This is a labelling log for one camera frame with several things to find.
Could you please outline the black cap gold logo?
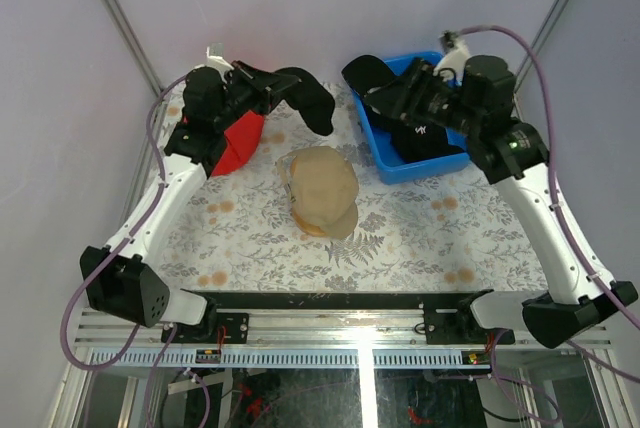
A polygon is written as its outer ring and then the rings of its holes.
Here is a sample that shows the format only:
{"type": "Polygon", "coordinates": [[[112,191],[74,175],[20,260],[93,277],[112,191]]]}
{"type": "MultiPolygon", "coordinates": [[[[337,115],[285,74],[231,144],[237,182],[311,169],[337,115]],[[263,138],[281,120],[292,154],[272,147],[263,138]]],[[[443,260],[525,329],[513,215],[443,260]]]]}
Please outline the black cap gold logo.
{"type": "Polygon", "coordinates": [[[299,67],[276,70],[277,74],[295,76],[299,82],[284,92],[284,100],[296,110],[305,125],[315,134],[333,133],[335,100],[331,93],[308,71],[299,67]]]}

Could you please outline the beige baseball cap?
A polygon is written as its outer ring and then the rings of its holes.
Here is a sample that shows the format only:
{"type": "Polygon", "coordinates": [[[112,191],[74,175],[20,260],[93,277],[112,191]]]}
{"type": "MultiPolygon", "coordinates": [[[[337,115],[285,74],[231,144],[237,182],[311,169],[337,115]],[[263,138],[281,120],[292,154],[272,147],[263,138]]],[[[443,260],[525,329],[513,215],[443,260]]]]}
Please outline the beige baseball cap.
{"type": "Polygon", "coordinates": [[[323,229],[326,238],[345,239],[353,233],[359,183],[342,153],[330,146],[308,147],[280,157],[275,166],[291,213],[323,229]]]}

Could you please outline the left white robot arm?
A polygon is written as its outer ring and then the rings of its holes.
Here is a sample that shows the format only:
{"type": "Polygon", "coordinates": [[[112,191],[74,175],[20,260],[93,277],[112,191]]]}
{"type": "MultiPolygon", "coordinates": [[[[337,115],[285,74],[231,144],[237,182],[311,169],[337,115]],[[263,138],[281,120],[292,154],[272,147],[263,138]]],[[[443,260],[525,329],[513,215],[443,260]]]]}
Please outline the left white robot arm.
{"type": "Polygon", "coordinates": [[[246,113],[269,114],[301,80],[241,61],[208,62],[179,78],[183,110],[164,148],[150,142],[159,173],[123,226],[104,247],[80,257],[91,308],[152,327],[179,323],[197,342],[212,340],[218,317],[205,297],[169,287],[154,266],[173,223],[212,175],[227,148],[225,132],[246,113]]]}

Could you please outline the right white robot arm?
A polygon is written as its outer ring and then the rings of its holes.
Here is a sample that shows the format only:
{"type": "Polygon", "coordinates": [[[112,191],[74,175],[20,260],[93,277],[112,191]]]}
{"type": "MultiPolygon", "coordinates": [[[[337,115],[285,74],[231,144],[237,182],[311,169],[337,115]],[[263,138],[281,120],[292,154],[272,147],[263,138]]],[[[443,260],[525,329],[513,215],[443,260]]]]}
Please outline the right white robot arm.
{"type": "Polygon", "coordinates": [[[399,76],[365,90],[365,105],[410,127],[428,123],[466,138],[471,161],[511,207],[536,253],[547,283],[539,295],[508,306],[489,292],[456,317],[458,335],[478,342],[491,328],[526,328],[556,348],[598,325],[638,298],[630,281],[618,281],[584,239],[551,171],[551,153],[538,131],[512,114],[515,75],[496,56],[476,55],[464,64],[458,84],[447,67],[414,59],[399,76]]]}

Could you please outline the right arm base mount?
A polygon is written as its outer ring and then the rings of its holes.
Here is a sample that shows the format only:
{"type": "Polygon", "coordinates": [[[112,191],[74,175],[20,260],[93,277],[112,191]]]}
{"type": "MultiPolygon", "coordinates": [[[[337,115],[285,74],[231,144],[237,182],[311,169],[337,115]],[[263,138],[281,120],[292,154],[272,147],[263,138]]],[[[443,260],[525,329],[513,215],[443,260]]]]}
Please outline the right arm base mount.
{"type": "Polygon", "coordinates": [[[472,314],[477,299],[493,289],[462,293],[425,294],[419,302],[423,313],[424,336],[429,345],[484,345],[502,327],[484,328],[472,314]]]}

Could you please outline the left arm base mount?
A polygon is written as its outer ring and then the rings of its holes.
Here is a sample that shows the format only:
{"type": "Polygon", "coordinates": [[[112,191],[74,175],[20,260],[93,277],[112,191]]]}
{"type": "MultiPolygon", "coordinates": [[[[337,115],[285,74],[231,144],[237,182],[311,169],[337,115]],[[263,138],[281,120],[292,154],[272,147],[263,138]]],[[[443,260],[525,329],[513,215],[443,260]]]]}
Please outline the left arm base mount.
{"type": "Polygon", "coordinates": [[[211,308],[197,325],[178,324],[172,343],[245,344],[250,315],[245,312],[221,312],[211,308]]]}

